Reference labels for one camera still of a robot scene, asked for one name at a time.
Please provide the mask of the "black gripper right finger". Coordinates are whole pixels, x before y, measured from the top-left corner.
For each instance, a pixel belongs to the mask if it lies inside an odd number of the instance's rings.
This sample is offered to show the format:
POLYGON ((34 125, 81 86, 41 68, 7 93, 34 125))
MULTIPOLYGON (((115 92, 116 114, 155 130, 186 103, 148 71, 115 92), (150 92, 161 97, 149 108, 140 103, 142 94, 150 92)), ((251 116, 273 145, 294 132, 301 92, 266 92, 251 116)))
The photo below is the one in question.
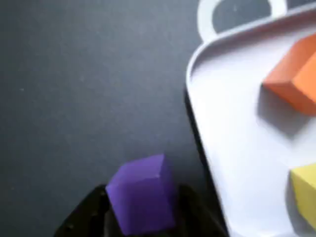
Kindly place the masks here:
POLYGON ((175 218, 176 226, 170 230, 171 237, 228 236, 200 196, 187 185, 178 186, 175 218))

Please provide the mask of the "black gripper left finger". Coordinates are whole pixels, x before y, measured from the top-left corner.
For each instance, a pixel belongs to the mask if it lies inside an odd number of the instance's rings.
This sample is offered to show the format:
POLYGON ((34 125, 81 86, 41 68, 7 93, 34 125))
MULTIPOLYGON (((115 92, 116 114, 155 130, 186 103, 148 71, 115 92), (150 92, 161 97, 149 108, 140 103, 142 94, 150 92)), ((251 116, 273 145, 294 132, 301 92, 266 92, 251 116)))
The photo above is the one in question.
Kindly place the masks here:
POLYGON ((69 214, 56 237, 122 237, 108 195, 106 185, 95 187, 69 214))

